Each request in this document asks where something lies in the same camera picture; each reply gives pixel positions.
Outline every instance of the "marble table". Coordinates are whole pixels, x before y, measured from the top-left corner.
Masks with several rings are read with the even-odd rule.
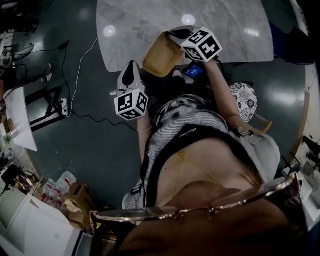
[[[183,16],[191,15],[183,23]],[[98,0],[97,34],[109,72],[142,60],[164,31],[206,27],[223,47],[223,63],[270,62],[273,39],[261,0]],[[182,59],[180,64],[189,60]]]

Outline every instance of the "person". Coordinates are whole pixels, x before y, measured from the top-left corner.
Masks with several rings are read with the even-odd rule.
[[[5,110],[5,94],[9,95],[12,90],[40,79],[43,83],[48,82],[52,77],[52,66],[50,63],[45,66],[28,69],[20,66],[19,68],[7,68],[3,75],[0,76],[0,111],[3,112]]]
[[[280,162],[275,141],[241,119],[216,61],[204,65],[215,102],[205,86],[186,85],[176,70],[172,86],[176,84],[181,95],[168,98],[151,121],[148,114],[137,120],[141,180],[122,203],[129,216],[130,210],[154,207],[202,210],[181,219],[140,223],[120,242],[117,253],[270,255],[292,248],[297,252],[292,244],[306,231],[301,205],[298,217],[292,217],[296,209],[259,197],[214,216],[204,210],[250,198],[252,191],[261,191],[274,179]]]

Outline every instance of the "dark floor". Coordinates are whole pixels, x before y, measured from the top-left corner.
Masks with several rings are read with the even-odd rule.
[[[97,0],[42,0],[35,11],[39,26],[31,36],[33,43],[45,50],[70,40],[64,67],[73,95],[80,58],[92,46],[97,36]],[[264,1],[272,22],[286,32],[297,25],[292,11],[279,0]],[[33,53],[23,60],[28,67],[51,63],[53,80],[46,87],[64,86],[61,67],[64,51]],[[305,68],[275,60],[268,63],[248,63],[228,69],[234,81],[253,81],[258,97],[257,113],[273,121],[269,134],[286,157],[298,136],[304,102]],[[114,112],[109,92],[117,86],[118,73],[109,73],[104,65],[99,44],[83,59],[73,110],[78,115],[92,115],[97,120],[122,120]],[[25,88],[30,94],[43,84],[37,82]],[[63,95],[68,96],[66,87]],[[32,116],[43,112],[40,104],[33,107]],[[134,121],[129,125],[135,127]],[[30,152],[42,175],[57,180],[64,171],[71,171],[79,182],[89,185],[96,198],[107,206],[120,208],[122,198],[138,181],[141,166],[138,135],[126,126],[95,123],[89,118],[72,115],[33,133],[38,152]]]

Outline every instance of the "sunglasses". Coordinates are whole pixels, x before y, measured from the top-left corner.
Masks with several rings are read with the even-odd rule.
[[[251,204],[260,199],[265,199],[277,205],[291,221],[300,227],[306,228],[306,219],[302,208],[300,197],[300,182],[297,173],[292,173],[287,177],[275,179],[265,183],[259,188],[241,191],[227,197],[228,204],[206,206],[195,209],[181,209],[176,207],[152,207],[141,209],[110,210],[104,212],[91,212],[91,223],[103,222],[144,222],[173,218],[178,220],[185,214],[195,211],[207,211],[209,218],[226,209],[232,209],[247,204]]]

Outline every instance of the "gold chain necklace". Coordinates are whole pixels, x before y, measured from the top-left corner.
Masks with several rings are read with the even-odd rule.
[[[177,187],[177,181],[178,181],[178,176],[180,173],[180,170],[182,168],[182,162],[184,160],[189,161],[190,163],[192,163],[197,169],[201,170],[203,173],[205,173],[206,175],[208,175],[215,184],[222,186],[222,184],[217,181],[217,179],[215,177],[213,177],[210,173],[208,173],[207,171],[205,171],[204,169],[200,168],[195,162],[193,162],[191,159],[188,159],[186,157],[186,152],[185,151],[181,151],[177,154],[179,156],[179,160],[180,160],[180,167],[176,173],[176,177],[175,177],[175,182],[174,182],[174,186],[173,186],[173,192],[172,192],[172,198],[175,196],[175,192],[176,192],[176,187]],[[240,176],[242,176],[243,178],[245,178],[250,184],[252,184],[254,187],[259,186],[259,182],[253,177],[253,175],[246,175],[246,174],[242,174],[240,173]]]

